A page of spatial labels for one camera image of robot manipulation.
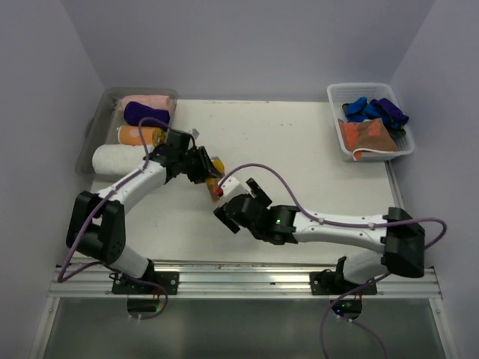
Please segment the yellow bear towel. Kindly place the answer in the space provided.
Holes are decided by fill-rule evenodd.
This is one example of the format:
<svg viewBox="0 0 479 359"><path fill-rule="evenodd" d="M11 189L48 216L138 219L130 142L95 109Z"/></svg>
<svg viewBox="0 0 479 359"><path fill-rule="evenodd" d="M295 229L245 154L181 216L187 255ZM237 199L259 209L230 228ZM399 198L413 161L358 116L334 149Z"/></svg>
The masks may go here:
<svg viewBox="0 0 479 359"><path fill-rule="evenodd" d="M219 196L216 193L216 189L218 188L218 184L221 178L225 176L225 166L219 157L212 157L211 160L215 168L221 173L221 176L219 178L209 178L205 182L208 192L210 194L211 201L215 203L219 199Z"/></svg>

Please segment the brown orange towel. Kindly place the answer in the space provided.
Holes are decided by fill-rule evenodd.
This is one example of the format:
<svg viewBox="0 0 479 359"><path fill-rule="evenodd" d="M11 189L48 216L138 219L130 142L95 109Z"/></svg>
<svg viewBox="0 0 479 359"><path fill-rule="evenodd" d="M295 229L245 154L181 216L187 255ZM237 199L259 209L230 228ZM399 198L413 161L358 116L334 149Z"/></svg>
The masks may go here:
<svg viewBox="0 0 479 359"><path fill-rule="evenodd" d="M379 118L361 123L339 120L338 124L344 146L352 153L354 161L361 160L365 154L389 155L399 151Z"/></svg>

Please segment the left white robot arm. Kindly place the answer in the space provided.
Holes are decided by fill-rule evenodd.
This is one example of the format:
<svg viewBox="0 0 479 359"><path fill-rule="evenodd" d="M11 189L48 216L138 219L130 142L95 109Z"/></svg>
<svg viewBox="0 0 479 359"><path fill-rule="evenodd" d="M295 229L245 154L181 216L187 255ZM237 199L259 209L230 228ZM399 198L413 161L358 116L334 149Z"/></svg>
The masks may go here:
<svg viewBox="0 0 479 359"><path fill-rule="evenodd" d="M101 191L81 192L73 206L66 238L69 252L57 281L71 278L67 268L79 252L118 273L120 281L136 292L165 295L152 260L127 245L125 217L149 193L181 174L194 184L222 178L192 134L171 129L165 142L148 150L135 170Z"/></svg>

